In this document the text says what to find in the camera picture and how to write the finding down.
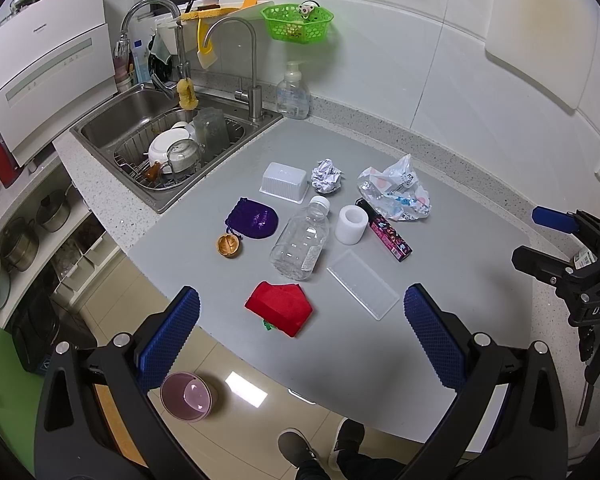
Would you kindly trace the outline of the clear plastic bottle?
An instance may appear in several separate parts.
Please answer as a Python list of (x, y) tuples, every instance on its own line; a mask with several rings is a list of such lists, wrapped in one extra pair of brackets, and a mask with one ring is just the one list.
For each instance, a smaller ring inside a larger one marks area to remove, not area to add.
[(283, 228), (270, 261), (285, 278), (305, 281), (311, 276), (329, 236), (329, 211), (329, 200), (314, 196)]

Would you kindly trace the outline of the white plastic container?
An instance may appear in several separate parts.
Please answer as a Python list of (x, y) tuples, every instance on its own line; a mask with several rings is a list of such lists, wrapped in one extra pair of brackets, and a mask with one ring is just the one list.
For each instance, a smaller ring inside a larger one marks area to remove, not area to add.
[(262, 176), (259, 191), (294, 204), (301, 204), (308, 192), (306, 170), (271, 162)]

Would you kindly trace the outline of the clear plastic lid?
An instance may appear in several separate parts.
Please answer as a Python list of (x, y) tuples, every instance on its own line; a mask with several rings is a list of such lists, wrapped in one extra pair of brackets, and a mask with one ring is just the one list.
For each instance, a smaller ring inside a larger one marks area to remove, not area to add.
[(351, 249), (327, 271), (376, 321), (381, 321), (399, 300), (398, 293)]

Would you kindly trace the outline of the soap dispenser bottle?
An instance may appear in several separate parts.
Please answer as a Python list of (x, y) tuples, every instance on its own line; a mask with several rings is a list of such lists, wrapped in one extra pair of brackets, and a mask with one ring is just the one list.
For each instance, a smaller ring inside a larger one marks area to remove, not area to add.
[(285, 117), (306, 119), (309, 116), (311, 96), (300, 70), (300, 63), (289, 61), (283, 80), (276, 87), (276, 108)]

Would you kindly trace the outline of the pink trash bin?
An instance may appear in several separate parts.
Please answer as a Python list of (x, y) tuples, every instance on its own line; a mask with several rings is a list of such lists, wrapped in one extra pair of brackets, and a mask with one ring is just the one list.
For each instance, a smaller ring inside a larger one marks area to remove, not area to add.
[(197, 375), (177, 372), (166, 376), (160, 387), (166, 411), (184, 422), (199, 422), (211, 414), (213, 392)]

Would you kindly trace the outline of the white dishwasher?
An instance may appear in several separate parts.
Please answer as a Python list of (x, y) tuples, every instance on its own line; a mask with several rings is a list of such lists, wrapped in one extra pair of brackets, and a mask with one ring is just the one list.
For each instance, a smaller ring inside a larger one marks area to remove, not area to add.
[(104, 0), (41, 0), (0, 27), (0, 133), (18, 165), (116, 93)]

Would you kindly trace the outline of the yellow sponge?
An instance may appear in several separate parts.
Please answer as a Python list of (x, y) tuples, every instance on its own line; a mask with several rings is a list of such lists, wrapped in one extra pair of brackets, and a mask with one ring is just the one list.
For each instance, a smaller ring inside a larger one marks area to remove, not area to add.
[(182, 110), (194, 110), (198, 106), (198, 99), (190, 78), (181, 78), (176, 84), (178, 104)]

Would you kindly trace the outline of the shoe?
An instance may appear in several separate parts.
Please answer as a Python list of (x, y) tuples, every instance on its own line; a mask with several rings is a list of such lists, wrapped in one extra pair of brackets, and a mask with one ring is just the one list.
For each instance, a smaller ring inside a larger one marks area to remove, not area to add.
[(338, 426), (332, 452), (329, 454), (328, 463), (330, 468), (333, 470), (339, 469), (337, 458), (341, 451), (358, 452), (364, 437), (365, 427), (360, 422), (344, 418)]
[(310, 442), (299, 430), (284, 430), (277, 438), (277, 446), (283, 458), (297, 469), (294, 476), (296, 480), (329, 478)]

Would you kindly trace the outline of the white plastic cup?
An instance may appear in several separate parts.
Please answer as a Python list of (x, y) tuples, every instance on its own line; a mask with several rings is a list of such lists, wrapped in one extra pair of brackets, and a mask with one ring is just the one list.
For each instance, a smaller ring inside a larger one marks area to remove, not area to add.
[(355, 245), (361, 240), (366, 226), (368, 214), (360, 206), (347, 205), (340, 209), (335, 229), (338, 242), (345, 245)]

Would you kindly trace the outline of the yellow rack bar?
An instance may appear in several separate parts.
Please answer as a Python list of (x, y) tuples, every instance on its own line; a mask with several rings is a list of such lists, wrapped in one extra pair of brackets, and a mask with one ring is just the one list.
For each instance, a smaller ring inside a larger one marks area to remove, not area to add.
[(244, 0), (240, 6), (206, 6), (196, 10), (189, 10), (180, 17), (182, 22), (205, 20), (206, 18), (222, 18), (222, 16), (246, 10), (256, 6), (259, 0)]

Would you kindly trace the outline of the plastic bag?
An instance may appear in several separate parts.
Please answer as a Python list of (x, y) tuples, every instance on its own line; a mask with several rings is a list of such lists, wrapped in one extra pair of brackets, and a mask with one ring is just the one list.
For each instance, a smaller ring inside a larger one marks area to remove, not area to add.
[(429, 193), (406, 154), (393, 165), (379, 171), (373, 167), (358, 176), (358, 190), (378, 214), (392, 221), (418, 221), (430, 215)]

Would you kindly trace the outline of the stainless steel sink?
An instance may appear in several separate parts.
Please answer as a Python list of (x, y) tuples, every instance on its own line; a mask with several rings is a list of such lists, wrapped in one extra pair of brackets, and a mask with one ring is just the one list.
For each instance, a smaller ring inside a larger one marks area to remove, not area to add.
[(245, 104), (198, 96), (199, 109), (223, 118), (222, 136), (210, 146), (211, 126), (150, 84), (137, 84), (96, 106), (71, 127), (95, 158), (153, 211), (162, 214), (211, 169), (224, 162), (282, 115), (265, 110), (253, 122)]

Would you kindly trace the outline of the red cloth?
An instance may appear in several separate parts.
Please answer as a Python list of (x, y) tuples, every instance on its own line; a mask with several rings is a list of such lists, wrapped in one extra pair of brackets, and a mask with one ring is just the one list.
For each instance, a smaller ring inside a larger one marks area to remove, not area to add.
[(245, 308), (289, 337), (297, 336), (313, 313), (298, 284), (261, 282), (247, 299)]

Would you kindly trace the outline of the green plastic basket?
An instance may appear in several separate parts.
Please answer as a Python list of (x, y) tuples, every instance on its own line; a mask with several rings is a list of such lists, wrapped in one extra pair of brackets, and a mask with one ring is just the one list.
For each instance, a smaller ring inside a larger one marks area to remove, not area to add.
[(327, 36), (334, 14), (314, 0), (267, 6), (260, 11), (271, 38), (293, 44), (316, 44)]

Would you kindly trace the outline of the right shoe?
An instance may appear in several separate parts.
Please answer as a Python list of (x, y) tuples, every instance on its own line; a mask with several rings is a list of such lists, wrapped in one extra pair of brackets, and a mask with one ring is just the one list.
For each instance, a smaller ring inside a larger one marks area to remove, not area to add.
[(344, 418), (338, 426), (332, 452), (329, 454), (328, 463), (330, 468), (333, 470), (339, 469), (337, 458), (341, 451), (358, 452), (364, 437), (365, 427), (360, 422)]

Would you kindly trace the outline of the black trash bin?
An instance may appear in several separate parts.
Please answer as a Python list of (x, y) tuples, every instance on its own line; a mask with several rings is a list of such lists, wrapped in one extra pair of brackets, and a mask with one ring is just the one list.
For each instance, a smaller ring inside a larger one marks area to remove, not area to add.
[(56, 346), (67, 341), (76, 348), (93, 348), (97, 340), (81, 315), (71, 313), (43, 289), (30, 289), (12, 317), (12, 342), (22, 368), (44, 376)]

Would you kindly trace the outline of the red kettle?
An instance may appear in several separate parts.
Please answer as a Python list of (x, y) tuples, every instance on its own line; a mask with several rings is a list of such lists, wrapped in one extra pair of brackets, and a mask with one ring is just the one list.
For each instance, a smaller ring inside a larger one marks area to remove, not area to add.
[(4, 188), (10, 188), (22, 173), (14, 155), (9, 151), (0, 133), (0, 181)]

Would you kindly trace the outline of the purple pouch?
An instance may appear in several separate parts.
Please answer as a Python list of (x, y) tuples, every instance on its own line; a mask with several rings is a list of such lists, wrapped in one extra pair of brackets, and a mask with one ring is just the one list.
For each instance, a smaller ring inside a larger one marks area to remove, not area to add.
[(227, 233), (263, 240), (278, 227), (278, 215), (268, 205), (241, 197), (225, 219)]

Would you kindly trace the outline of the clear glass in sink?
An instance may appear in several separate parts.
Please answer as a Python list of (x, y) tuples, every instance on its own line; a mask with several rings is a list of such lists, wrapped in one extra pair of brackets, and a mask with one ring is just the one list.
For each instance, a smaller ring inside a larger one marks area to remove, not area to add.
[(201, 108), (194, 117), (193, 124), (197, 142), (204, 152), (205, 162), (211, 162), (230, 146), (222, 110), (213, 107)]

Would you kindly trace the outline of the steel pot on shelf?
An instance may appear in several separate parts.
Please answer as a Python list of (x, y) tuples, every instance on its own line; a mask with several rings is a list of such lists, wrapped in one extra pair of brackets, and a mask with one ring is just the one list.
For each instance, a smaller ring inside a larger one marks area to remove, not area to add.
[(46, 232), (57, 232), (69, 219), (71, 206), (68, 191), (56, 190), (40, 201), (35, 221)]

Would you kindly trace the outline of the white bowl in sink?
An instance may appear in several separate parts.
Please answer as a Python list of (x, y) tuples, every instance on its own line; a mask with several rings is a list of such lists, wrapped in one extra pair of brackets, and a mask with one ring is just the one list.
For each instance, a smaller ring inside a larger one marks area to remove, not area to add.
[(147, 151), (149, 169), (158, 174), (185, 174), (202, 166), (202, 148), (186, 128), (159, 133)]

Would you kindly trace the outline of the paper ball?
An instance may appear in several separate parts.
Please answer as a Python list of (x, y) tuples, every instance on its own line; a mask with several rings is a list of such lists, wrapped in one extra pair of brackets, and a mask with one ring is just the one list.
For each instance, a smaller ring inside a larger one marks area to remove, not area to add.
[(342, 171), (331, 159), (320, 160), (311, 172), (311, 185), (314, 191), (321, 195), (335, 193), (341, 186)]

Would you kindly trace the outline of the left shoe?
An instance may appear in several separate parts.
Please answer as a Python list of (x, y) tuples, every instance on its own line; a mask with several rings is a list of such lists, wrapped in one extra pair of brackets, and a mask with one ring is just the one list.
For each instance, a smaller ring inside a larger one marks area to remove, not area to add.
[(299, 430), (284, 430), (277, 438), (277, 446), (283, 458), (297, 469), (294, 476), (296, 480), (329, 478), (310, 442)]

